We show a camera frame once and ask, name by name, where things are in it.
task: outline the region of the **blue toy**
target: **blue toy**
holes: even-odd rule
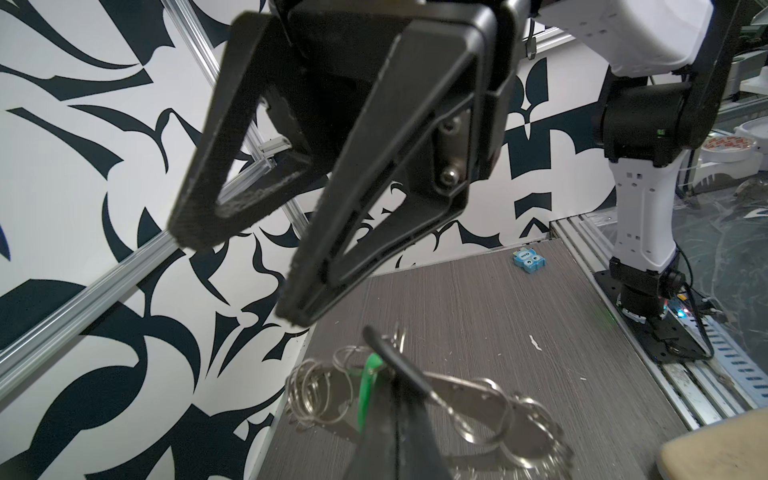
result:
[[[515,252],[515,265],[528,273],[533,273],[547,264],[547,260],[537,255],[532,249],[523,248]]]

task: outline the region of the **white debris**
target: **white debris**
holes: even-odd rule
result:
[[[536,340],[534,340],[534,339],[533,339],[533,335],[528,335],[528,336],[530,336],[530,337],[531,337],[531,343],[533,343],[533,346],[534,346],[534,347],[536,347],[536,350],[538,350],[539,352],[543,352],[543,350],[542,350],[542,349],[541,349],[541,347],[538,345],[538,343],[536,343]]]

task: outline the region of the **green strip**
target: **green strip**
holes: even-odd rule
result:
[[[360,379],[360,397],[357,402],[357,424],[362,428],[366,425],[366,413],[368,412],[368,400],[371,396],[371,388],[376,382],[376,371],[384,364],[382,357],[371,353],[362,368],[362,378]]]

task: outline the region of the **robotic arm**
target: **robotic arm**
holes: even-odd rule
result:
[[[169,228],[210,247],[333,172],[277,314],[308,326],[382,261],[465,208],[501,150],[525,21],[582,40],[611,64],[596,135],[617,184],[611,276],[638,319],[684,284],[671,233],[680,162],[711,128],[740,0],[275,0],[233,24],[208,118]],[[673,71],[684,81],[647,85]],[[217,197],[257,105],[293,149],[248,191]],[[403,204],[353,247],[392,181]]]

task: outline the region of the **beige object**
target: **beige object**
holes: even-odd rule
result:
[[[768,408],[698,429],[661,447],[666,480],[764,480],[768,478]]]

